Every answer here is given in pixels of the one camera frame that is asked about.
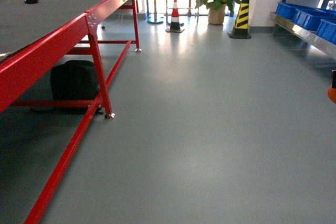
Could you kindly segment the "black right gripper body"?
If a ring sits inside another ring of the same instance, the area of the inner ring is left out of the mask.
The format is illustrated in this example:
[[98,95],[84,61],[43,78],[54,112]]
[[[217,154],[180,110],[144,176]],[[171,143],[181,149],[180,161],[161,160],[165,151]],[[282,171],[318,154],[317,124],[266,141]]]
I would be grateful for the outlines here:
[[331,88],[335,89],[336,88],[336,70],[332,70],[332,84]]

